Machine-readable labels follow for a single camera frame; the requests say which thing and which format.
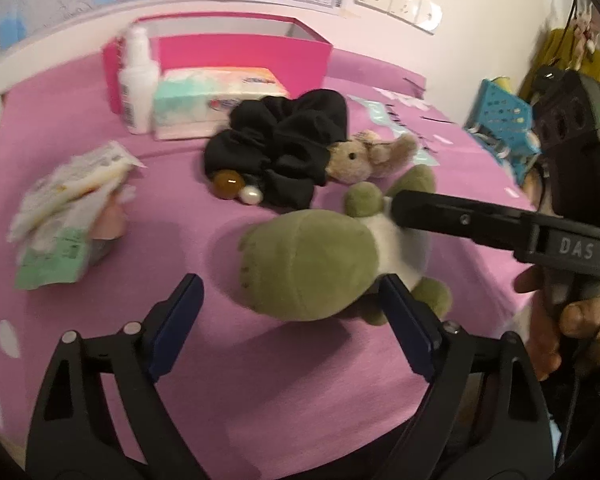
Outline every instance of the pink storage box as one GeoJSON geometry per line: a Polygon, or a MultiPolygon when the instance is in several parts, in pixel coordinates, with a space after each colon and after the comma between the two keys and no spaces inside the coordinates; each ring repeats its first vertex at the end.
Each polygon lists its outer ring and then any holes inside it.
{"type": "MultiPolygon", "coordinates": [[[[162,71],[202,66],[268,68],[291,98],[322,87],[333,45],[295,18],[249,12],[194,12],[138,21],[162,71]]],[[[122,112],[121,38],[102,49],[110,108],[122,112]]]]}

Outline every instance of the pearl bead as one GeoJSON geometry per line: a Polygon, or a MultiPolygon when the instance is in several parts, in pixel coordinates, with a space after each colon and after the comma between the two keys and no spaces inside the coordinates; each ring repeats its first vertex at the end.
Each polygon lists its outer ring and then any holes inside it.
{"type": "Polygon", "coordinates": [[[255,186],[245,186],[238,194],[246,205],[258,205],[262,202],[262,192],[255,186]]]}
{"type": "Polygon", "coordinates": [[[214,175],[213,192],[218,198],[233,200],[244,187],[244,180],[237,171],[222,170],[214,175]]]}

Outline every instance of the white wall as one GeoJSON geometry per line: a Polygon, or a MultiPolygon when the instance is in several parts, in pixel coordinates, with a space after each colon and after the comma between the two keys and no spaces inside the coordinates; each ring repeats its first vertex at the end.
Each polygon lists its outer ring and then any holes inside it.
{"type": "Polygon", "coordinates": [[[337,48],[377,57],[428,79],[427,100],[463,123],[483,78],[525,76],[546,22],[562,27],[571,0],[432,0],[442,6],[434,36],[349,3],[341,16],[291,7],[229,2],[143,0],[84,14],[51,35],[30,38],[0,58],[0,92],[55,64],[96,52],[139,16],[180,10],[241,10],[296,16],[337,48]]]}

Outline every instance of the plush bear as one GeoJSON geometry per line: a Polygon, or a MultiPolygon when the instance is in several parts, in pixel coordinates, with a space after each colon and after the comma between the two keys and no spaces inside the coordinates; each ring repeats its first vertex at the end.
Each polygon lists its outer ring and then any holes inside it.
{"type": "Polygon", "coordinates": [[[376,291],[384,274],[397,274],[419,301],[443,317],[449,289],[424,278],[429,235],[401,229],[390,216],[392,197],[403,189],[435,192],[427,166],[415,166],[386,196],[363,182],[346,193],[346,215],[302,210],[252,228],[242,239],[240,284],[252,310],[285,321],[310,321],[343,314],[373,325],[386,318],[373,301],[356,301],[376,291]]]}
{"type": "Polygon", "coordinates": [[[418,151],[418,142],[410,135],[400,136],[393,142],[381,142],[378,134],[365,130],[351,140],[333,144],[329,150],[327,175],[343,184],[356,184],[400,171],[418,151]]]}

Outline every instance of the tissue pack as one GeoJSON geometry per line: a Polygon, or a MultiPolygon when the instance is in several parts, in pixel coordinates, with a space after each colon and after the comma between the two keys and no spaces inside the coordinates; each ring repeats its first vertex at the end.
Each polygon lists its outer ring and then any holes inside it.
{"type": "Polygon", "coordinates": [[[183,68],[164,73],[154,96],[157,139],[211,137],[228,126],[229,113],[246,99],[288,97],[265,68],[183,68]]]}

